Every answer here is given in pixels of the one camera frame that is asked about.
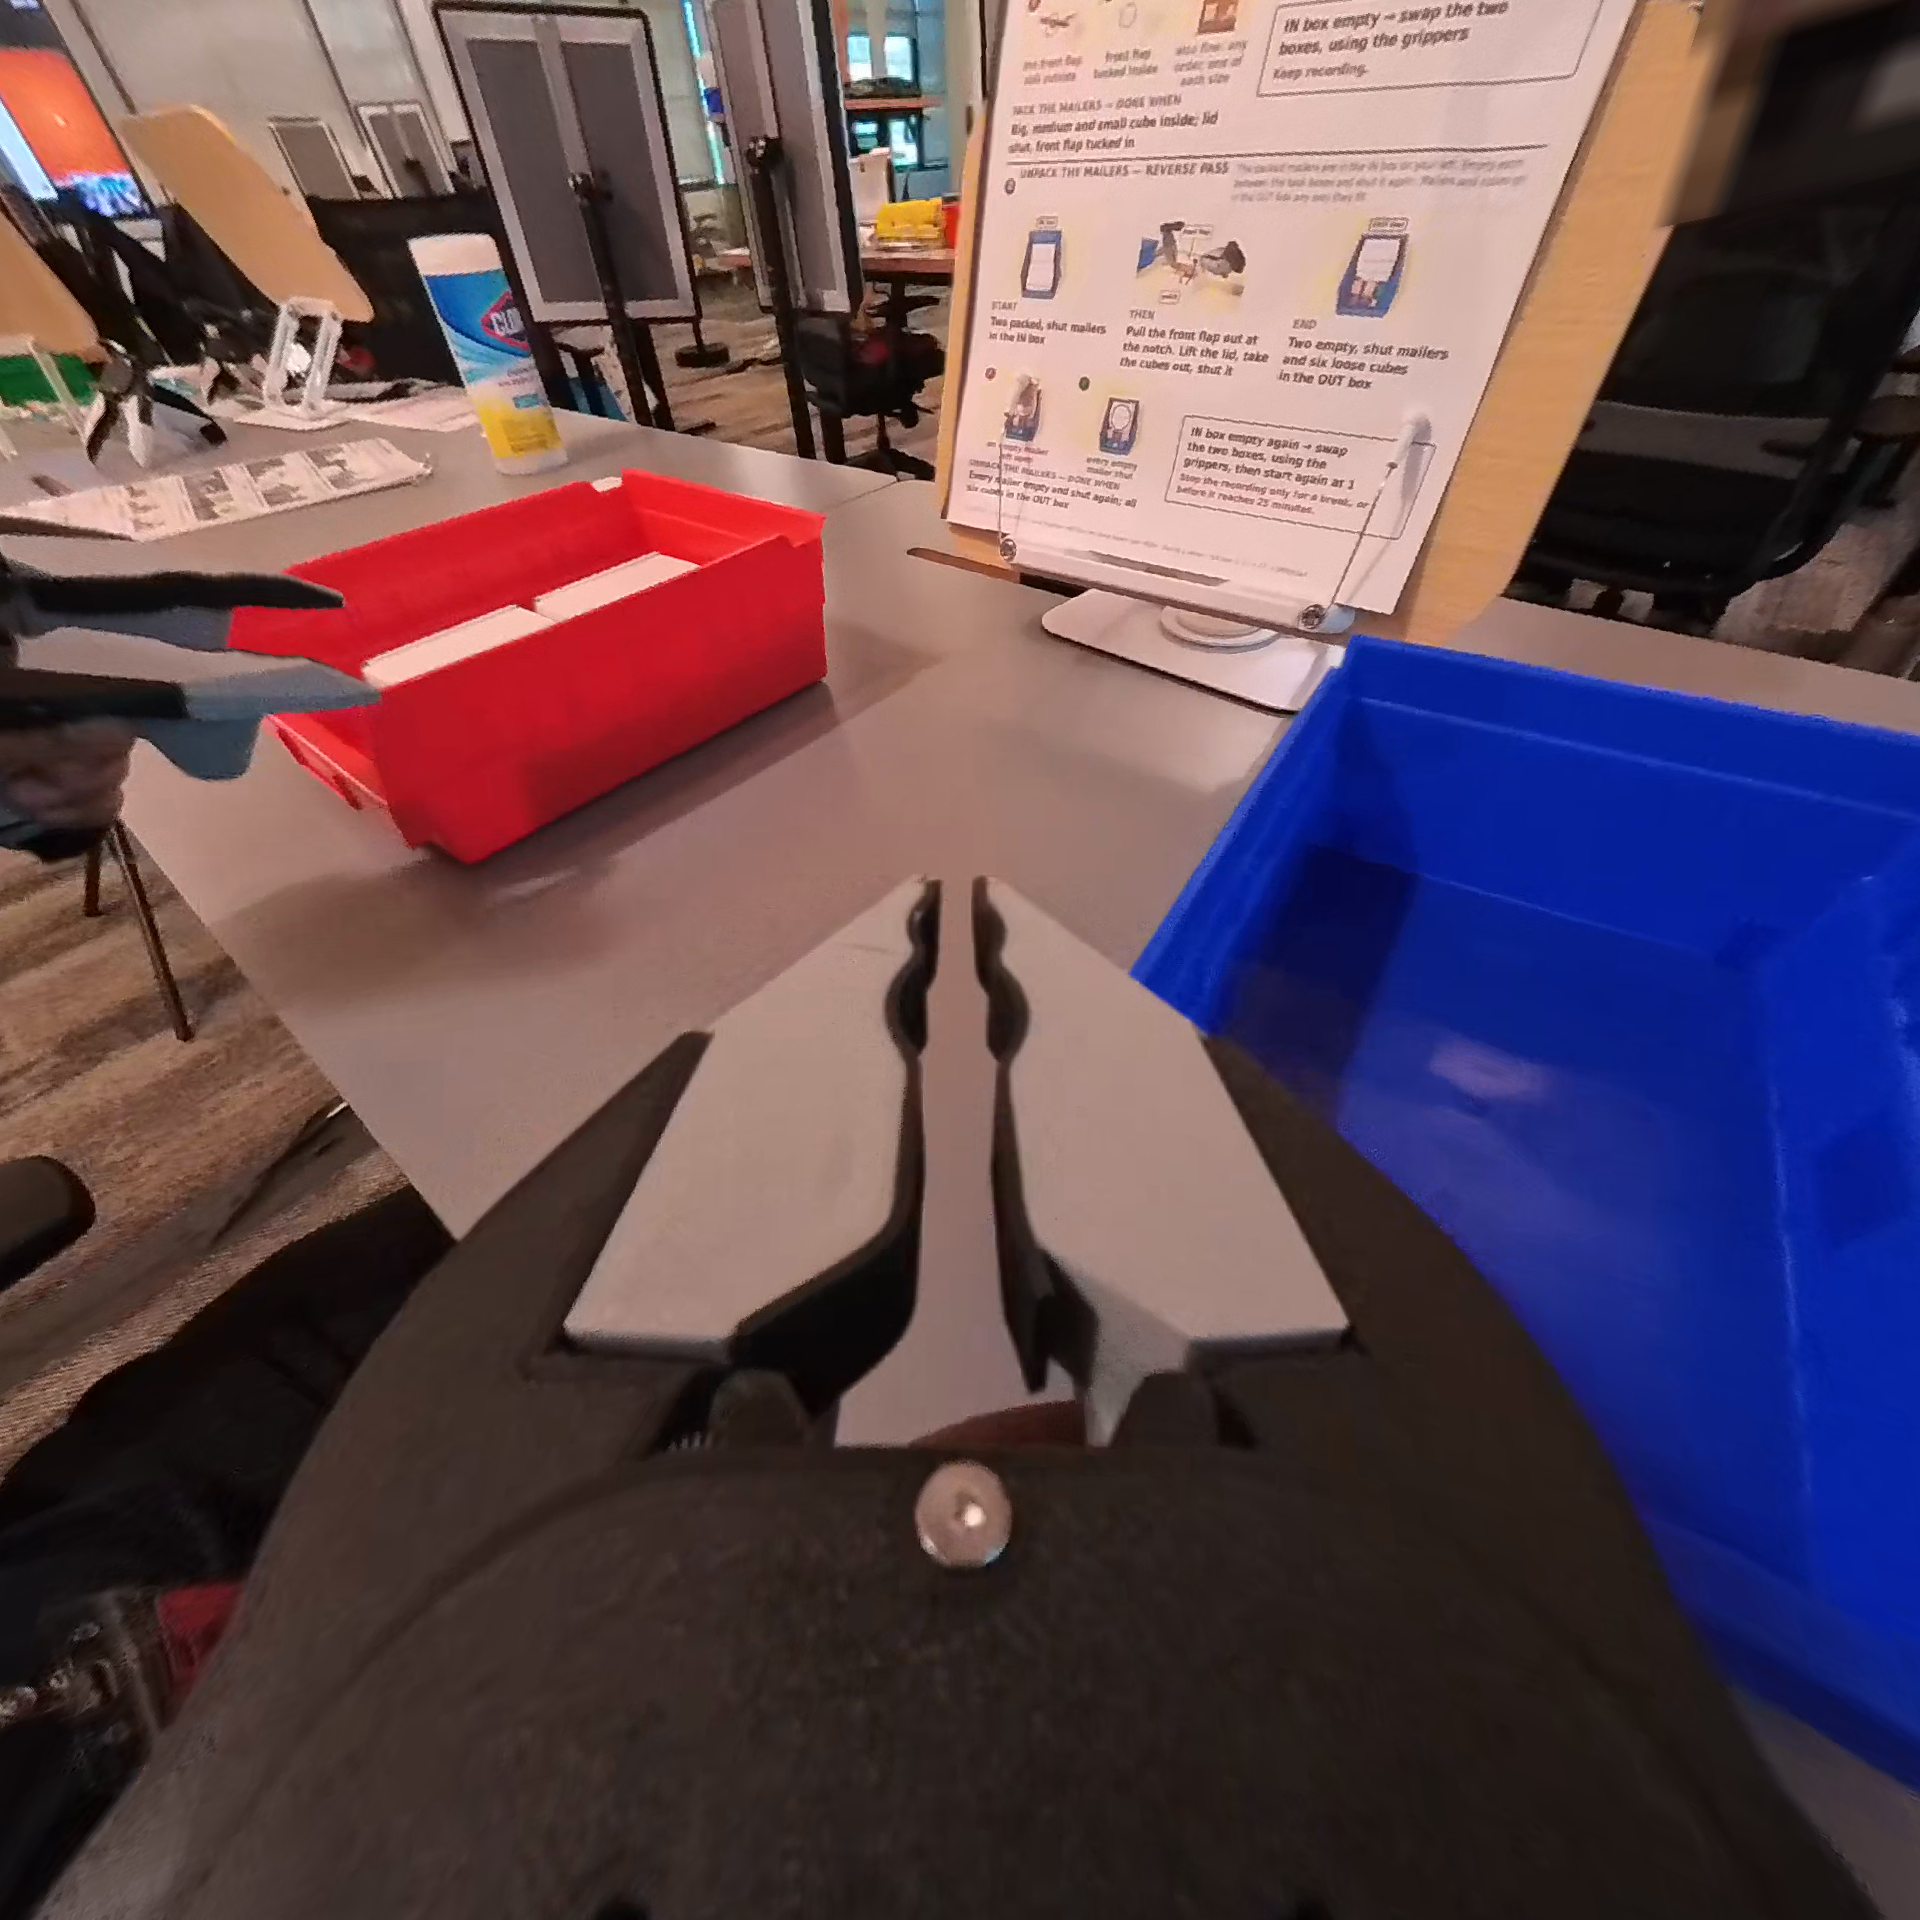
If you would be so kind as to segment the black office chair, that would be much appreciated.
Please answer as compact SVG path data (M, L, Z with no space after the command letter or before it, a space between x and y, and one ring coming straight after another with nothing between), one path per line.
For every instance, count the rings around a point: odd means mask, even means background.
M1674 227L1510 597L1709 633L1893 465L1868 412L1915 315L1915 172Z
M924 417L924 387L946 374L944 342L912 325L916 314L937 306L937 296L907 293L889 281L880 306L861 304L847 315L803 314L790 323L782 358L819 422L819 447L829 465L919 482L936 478L931 461L893 444L889 425L916 428ZM856 458L845 441L850 420L871 420L875 428L873 446Z

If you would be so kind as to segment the spare hand-held gripper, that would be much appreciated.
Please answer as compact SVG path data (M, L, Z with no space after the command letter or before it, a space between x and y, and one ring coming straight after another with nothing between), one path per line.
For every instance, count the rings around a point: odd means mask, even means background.
M136 468L151 470L186 447L225 446L228 429L195 398L159 381L126 347L108 346L79 428L87 465L98 468L108 444L117 441Z

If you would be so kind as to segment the printed instruction sheet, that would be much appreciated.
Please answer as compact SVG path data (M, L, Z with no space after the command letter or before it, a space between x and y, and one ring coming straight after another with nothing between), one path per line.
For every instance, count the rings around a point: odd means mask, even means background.
M1392 612L1633 10L1006 4L948 521Z

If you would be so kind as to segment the printed paper sheets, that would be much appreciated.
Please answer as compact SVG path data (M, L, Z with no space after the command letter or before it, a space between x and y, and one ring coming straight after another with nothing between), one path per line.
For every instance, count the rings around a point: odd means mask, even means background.
M40 498L4 510L4 532L14 537L153 543L416 485L431 470L429 458L380 438L297 446L195 471Z

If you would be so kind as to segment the red plastic bin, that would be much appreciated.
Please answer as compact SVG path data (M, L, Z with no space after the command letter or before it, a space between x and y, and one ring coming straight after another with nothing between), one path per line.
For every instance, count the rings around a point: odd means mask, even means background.
M296 565L332 612L243 612L231 645L359 673L600 573L646 582L537 613L370 705L279 713L288 751L414 850L476 863L824 681L824 516L625 470Z

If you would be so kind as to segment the grey panel on tripod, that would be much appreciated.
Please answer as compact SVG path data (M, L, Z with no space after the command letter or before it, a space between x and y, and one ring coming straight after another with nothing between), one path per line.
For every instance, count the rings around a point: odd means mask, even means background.
M560 2L435 4L433 23L528 319L602 327L630 413L673 429L653 327L702 308L651 23Z
M711 2L716 82L795 451L839 465L861 308L850 131L828 2Z

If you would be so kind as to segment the white metal document stand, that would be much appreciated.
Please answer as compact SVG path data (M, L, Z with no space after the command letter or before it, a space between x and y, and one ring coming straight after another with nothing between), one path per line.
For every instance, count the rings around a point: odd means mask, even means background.
M1062 590L1042 630L1064 644L1269 715L1294 715L1337 668L1356 606L1285 582L1010 539L916 543L916 559Z
M275 308L259 374L261 402L306 420L337 410L327 385L342 343L344 315L332 300L288 298Z

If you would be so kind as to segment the wooden backing board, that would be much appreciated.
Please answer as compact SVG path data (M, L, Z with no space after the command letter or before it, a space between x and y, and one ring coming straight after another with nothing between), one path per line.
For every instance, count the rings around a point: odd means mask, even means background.
M1417 562L1367 633L1450 644L1517 573L1666 243L1717 61L1707 10L1629 12Z
M323 304L344 323L371 323L371 298L288 192L208 107L121 113L121 142L161 194L274 308Z

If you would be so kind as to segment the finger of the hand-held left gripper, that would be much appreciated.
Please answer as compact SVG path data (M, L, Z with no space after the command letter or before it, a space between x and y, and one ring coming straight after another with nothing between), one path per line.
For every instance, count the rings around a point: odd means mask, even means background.
M336 612L344 596L283 573L78 576L6 565L4 644L76 630L219 653L240 612Z
M249 767L266 719L377 701L377 685L309 660L241 660L193 680L6 665L1 731L111 721L190 778L225 781Z

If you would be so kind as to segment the disinfecting wipes canister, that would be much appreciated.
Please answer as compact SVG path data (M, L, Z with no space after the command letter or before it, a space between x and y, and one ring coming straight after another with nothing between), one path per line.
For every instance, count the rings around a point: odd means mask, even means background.
M428 306L501 474L566 468L558 415L496 240L481 231L408 240Z

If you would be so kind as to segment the blue plastic bin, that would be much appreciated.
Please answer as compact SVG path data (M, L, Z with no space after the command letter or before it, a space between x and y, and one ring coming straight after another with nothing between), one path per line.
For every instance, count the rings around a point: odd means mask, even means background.
M1133 974L1500 1290L1724 1666L1913 1788L1915 734L1357 638Z

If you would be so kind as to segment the wall display screen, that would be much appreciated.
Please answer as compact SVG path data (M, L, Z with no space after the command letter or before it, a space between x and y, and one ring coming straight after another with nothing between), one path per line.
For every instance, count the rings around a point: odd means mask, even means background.
M35 203L62 198L109 220L143 220L148 194L59 37L21 37L29 21L4 10L4 172Z

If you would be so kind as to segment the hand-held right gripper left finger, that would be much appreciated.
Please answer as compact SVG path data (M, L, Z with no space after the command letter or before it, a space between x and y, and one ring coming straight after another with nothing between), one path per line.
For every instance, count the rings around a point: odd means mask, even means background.
M940 941L942 884L909 876L700 1035L569 1351L769 1373L837 1415L916 1309Z

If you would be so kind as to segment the white cardboard mailer box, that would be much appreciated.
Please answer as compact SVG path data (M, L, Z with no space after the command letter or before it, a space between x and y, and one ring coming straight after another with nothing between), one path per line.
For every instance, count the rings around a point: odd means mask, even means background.
M696 562L664 552L648 552L536 593L531 612L548 622L573 620L589 612L613 607L653 588L698 573L700 569Z
M359 664L358 675L377 692L388 692L399 684L492 653L501 645L549 631L555 623L555 620L530 606L493 607L440 631L371 653Z

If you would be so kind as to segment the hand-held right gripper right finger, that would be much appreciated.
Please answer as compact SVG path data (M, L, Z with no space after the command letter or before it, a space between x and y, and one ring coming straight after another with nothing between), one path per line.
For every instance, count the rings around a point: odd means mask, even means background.
M990 1189L1020 1373L1085 1440L1139 1385L1340 1346L1345 1308L1198 1026L999 878L971 885Z

